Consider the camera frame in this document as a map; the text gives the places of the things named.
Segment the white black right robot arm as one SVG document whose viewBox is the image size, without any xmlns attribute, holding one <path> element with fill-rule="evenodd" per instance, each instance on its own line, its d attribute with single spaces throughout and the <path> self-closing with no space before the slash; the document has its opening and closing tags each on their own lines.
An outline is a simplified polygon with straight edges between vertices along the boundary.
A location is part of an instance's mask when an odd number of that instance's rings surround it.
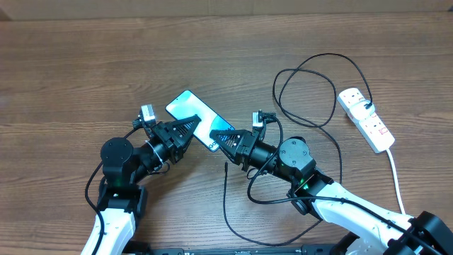
<svg viewBox="0 0 453 255">
<path fill-rule="evenodd" d="M 341 226 L 349 235 L 336 254 L 451 254 L 452 231 L 439 217 L 418 217 L 381 208 L 325 175 L 302 137 L 264 143 L 254 130 L 213 130 L 210 137 L 235 164 L 252 166 L 290 183 L 284 202 L 319 220 Z"/>
</svg>

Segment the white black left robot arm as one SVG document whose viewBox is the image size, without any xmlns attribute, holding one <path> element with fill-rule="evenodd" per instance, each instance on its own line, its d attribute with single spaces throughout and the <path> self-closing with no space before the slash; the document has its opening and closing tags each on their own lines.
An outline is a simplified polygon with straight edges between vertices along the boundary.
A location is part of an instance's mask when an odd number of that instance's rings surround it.
<svg viewBox="0 0 453 255">
<path fill-rule="evenodd" d="M 97 170 L 103 172 L 97 202 L 89 205 L 96 213 L 83 254 L 151 254 L 148 243 L 133 240 L 145 215 L 148 192 L 140 181 L 165 174 L 179 162 L 201 119 L 197 115 L 173 122 L 145 120 L 138 115 L 132 129 L 143 129 L 148 137 L 134 147 L 126 136 L 114 137 L 101 148 Z"/>
</svg>

